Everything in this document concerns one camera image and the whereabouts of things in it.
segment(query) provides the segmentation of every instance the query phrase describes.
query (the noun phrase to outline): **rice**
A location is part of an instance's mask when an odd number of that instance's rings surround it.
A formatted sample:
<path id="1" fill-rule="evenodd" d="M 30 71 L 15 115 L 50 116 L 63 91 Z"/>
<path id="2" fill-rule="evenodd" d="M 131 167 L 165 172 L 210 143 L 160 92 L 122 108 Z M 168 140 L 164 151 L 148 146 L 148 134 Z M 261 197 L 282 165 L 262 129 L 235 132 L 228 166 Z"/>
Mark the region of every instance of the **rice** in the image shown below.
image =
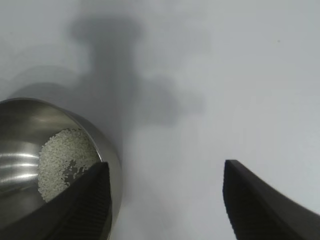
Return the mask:
<path id="1" fill-rule="evenodd" d="M 42 146 L 38 165 L 38 191 L 49 202 L 99 161 L 81 129 L 65 129 Z"/>

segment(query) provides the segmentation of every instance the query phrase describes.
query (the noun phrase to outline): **white table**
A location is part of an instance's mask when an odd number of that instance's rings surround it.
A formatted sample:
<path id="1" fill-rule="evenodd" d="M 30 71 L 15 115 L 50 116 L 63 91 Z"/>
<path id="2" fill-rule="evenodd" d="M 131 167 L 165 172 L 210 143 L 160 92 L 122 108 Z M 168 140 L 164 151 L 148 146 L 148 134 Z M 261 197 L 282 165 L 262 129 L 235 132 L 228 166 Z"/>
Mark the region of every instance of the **white table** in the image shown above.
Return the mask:
<path id="1" fill-rule="evenodd" d="M 0 98 L 117 145 L 115 240 L 234 240 L 225 159 L 320 213 L 317 0 L 0 1 Z"/>

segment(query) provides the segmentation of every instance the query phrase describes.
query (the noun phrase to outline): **metal bowl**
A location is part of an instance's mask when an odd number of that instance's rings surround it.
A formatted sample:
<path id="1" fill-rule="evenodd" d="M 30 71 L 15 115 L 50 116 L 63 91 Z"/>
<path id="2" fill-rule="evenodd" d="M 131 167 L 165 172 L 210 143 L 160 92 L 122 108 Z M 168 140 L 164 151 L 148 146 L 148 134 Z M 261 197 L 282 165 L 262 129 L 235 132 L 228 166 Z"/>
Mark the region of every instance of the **metal bowl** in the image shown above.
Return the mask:
<path id="1" fill-rule="evenodd" d="M 110 169 L 112 225 L 122 198 L 118 155 L 103 134 L 83 117 L 32 98 L 0 102 L 0 229 L 45 204 L 38 192 L 42 146 L 63 129 L 83 129 Z"/>

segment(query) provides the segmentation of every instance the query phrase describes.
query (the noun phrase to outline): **stainless steel bowl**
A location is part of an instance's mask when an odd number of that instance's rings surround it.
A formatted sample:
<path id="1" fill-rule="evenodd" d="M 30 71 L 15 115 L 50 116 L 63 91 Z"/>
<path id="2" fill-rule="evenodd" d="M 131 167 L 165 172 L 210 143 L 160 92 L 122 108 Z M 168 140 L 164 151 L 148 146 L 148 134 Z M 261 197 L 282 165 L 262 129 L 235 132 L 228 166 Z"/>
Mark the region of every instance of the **stainless steel bowl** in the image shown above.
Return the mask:
<path id="1" fill-rule="evenodd" d="M 103 162 L 109 163 L 112 225 L 121 205 L 122 177 L 118 155 L 103 134 L 84 118 L 32 98 L 0 102 L 0 229 L 45 202 L 38 192 L 41 147 L 63 129 L 83 129 Z"/>

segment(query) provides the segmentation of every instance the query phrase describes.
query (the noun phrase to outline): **white surface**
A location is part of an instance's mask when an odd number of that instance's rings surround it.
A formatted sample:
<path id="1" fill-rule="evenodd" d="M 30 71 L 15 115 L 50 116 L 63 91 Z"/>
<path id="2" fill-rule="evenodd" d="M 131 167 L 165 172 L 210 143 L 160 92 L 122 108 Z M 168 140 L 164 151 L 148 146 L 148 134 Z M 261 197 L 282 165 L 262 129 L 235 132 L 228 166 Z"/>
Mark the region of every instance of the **white surface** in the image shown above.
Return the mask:
<path id="1" fill-rule="evenodd" d="M 111 135 L 113 239 L 234 240 L 225 159 L 320 213 L 317 0 L 0 1 L 0 98 Z"/>

